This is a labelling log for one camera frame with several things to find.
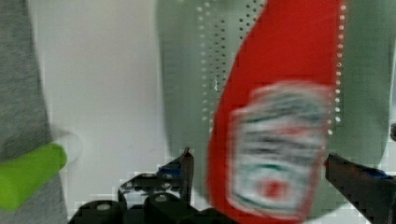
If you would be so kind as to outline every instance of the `ketchup label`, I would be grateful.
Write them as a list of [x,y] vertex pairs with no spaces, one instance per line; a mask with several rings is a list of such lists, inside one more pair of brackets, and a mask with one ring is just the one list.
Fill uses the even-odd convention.
[[255,90],[232,113],[229,202],[255,215],[295,217],[326,143],[326,87],[282,82]]

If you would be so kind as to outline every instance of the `green foam block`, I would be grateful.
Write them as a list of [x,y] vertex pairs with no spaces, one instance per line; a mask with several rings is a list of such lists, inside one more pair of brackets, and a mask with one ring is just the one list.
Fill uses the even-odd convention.
[[64,149],[48,144],[0,164],[0,208],[18,209],[65,165]]

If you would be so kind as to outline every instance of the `gray fabric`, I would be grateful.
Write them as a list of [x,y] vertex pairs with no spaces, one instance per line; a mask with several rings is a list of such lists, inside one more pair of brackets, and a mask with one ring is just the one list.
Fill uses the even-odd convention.
[[[50,142],[50,129],[35,59],[27,4],[0,0],[0,162]],[[0,223],[66,223],[58,175],[15,212],[0,210]]]

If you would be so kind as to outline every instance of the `white wall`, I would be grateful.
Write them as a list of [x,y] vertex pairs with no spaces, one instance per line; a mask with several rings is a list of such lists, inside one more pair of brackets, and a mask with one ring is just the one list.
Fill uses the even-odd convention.
[[165,162],[154,5],[30,1],[49,122],[84,145],[62,173],[70,216],[83,202],[116,200],[134,172]]

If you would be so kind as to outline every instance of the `red ketchup bottle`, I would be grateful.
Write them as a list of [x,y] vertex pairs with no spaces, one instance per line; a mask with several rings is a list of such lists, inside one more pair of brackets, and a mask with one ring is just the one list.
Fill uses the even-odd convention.
[[346,5],[268,0],[239,50],[208,147],[212,205],[239,223],[302,223],[318,183]]

